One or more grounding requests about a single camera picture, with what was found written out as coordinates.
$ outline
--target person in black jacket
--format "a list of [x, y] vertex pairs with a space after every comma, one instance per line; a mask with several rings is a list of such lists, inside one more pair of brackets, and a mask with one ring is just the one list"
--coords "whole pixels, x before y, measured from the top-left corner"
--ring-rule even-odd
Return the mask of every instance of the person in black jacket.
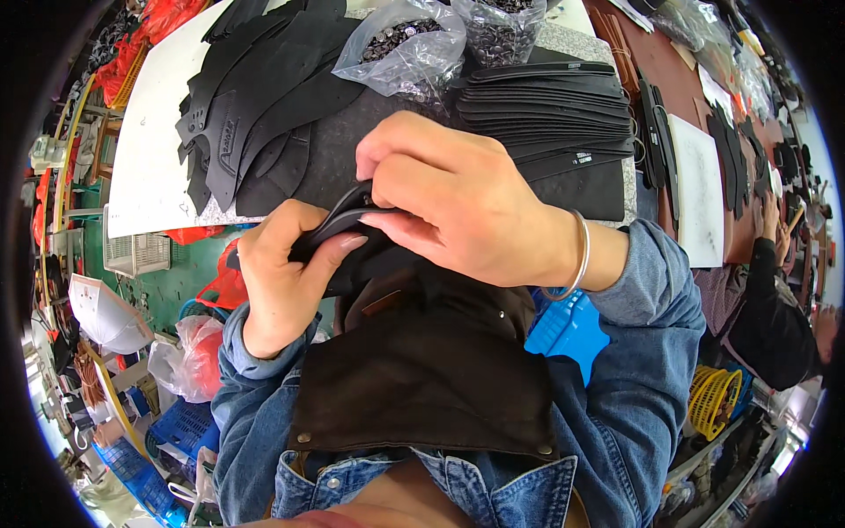
[[769, 193], [763, 206], [763, 235], [754, 242], [747, 272], [742, 266], [727, 265], [695, 278], [708, 326], [701, 353], [727, 351], [775, 390], [823, 374], [838, 327], [837, 311], [828, 307], [810, 328], [779, 276], [788, 247], [789, 235]]

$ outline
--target silver bracelet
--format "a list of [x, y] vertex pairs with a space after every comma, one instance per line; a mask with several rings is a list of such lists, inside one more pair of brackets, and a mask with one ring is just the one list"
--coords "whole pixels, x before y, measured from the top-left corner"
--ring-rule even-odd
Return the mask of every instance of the silver bracelet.
[[587, 229], [586, 220], [584, 220], [584, 216], [577, 210], [571, 210], [570, 213], [575, 215], [575, 218], [581, 223], [581, 240], [584, 242], [584, 254], [581, 256], [581, 266], [578, 268], [578, 275], [575, 276], [575, 281], [572, 283], [572, 286], [566, 288], [566, 291], [560, 295], [554, 295], [547, 287], [544, 286], [541, 288], [542, 294], [550, 301], [563, 301], [566, 297], [569, 297], [581, 283], [581, 279], [584, 278], [586, 265], [590, 261], [590, 230]]

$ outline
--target yellow plastic basket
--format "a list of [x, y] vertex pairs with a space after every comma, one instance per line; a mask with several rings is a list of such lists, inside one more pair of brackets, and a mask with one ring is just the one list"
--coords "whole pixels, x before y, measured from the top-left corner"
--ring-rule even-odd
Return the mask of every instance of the yellow plastic basket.
[[141, 49], [138, 50], [138, 55], [132, 61], [132, 66], [129, 67], [129, 72], [126, 74], [126, 79], [120, 85], [120, 90], [114, 96], [111, 105], [108, 105], [112, 110], [125, 110], [127, 103], [129, 103], [129, 95], [132, 94], [132, 88], [135, 87], [135, 81], [138, 80], [138, 73], [141, 71], [141, 66], [144, 65], [144, 60], [147, 58], [147, 52], [150, 51], [150, 43], [145, 41]]
[[741, 388], [740, 370], [730, 373], [725, 369], [716, 370], [701, 365], [695, 368], [695, 376], [690, 386], [690, 423], [708, 442], [718, 436], [726, 425], [726, 422], [715, 423], [720, 405], [727, 398], [731, 407], [736, 406]]

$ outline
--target umbrella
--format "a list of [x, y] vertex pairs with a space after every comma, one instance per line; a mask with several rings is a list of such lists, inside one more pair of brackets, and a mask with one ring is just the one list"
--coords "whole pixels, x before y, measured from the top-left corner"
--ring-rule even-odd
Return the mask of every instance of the umbrella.
[[69, 296], [79, 327], [104, 348], [134, 354], [153, 341], [152, 330], [140, 312], [102, 280], [74, 273]]

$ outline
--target hand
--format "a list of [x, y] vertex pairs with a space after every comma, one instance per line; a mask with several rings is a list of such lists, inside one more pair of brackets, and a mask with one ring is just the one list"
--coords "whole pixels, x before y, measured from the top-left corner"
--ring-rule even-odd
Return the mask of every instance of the hand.
[[367, 241], [356, 233], [341, 233], [323, 242], [307, 266], [288, 262], [291, 245], [303, 231], [319, 226], [328, 214], [312, 205], [286, 200], [237, 243], [249, 295], [243, 343], [253, 356], [270, 359], [302, 335], [337, 267]]
[[775, 242], [780, 221], [781, 212], [777, 208], [777, 199], [771, 191], [766, 191], [766, 198], [763, 200], [763, 237]]
[[[385, 119], [358, 144], [357, 178], [373, 201], [405, 213], [361, 221], [433, 263], [496, 286], [569, 286], [583, 247], [577, 219], [541, 203], [501, 143], [412, 112]], [[581, 282], [603, 290], [622, 274], [628, 237], [589, 225]]]
[[775, 242], [775, 259], [777, 262], [777, 267], [783, 267], [783, 261], [787, 259], [787, 253], [789, 253], [789, 243], [791, 238], [787, 234], [787, 230], [783, 227], [783, 224], [777, 224], [777, 242]]
[[815, 344], [819, 350], [819, 358], [824, 364], [831, 362], [833, 340], [839, 331], [840, 316], [840, 310], [828, 306], [820, 309], [815, 317], [815, 324], [813, 325]]

